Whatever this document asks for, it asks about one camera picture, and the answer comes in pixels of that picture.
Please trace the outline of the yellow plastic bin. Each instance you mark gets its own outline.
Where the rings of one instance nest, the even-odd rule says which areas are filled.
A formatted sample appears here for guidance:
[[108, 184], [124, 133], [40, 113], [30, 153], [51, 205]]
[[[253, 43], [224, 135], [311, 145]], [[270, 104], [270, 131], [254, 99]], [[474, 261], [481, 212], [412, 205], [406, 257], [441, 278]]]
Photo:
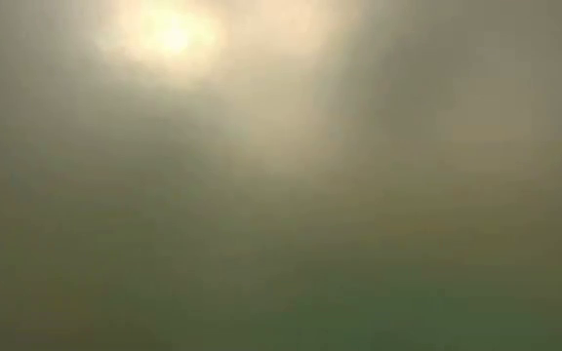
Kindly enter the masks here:
[[562, 0], [0, 0], [0, 351], [562, 351]]

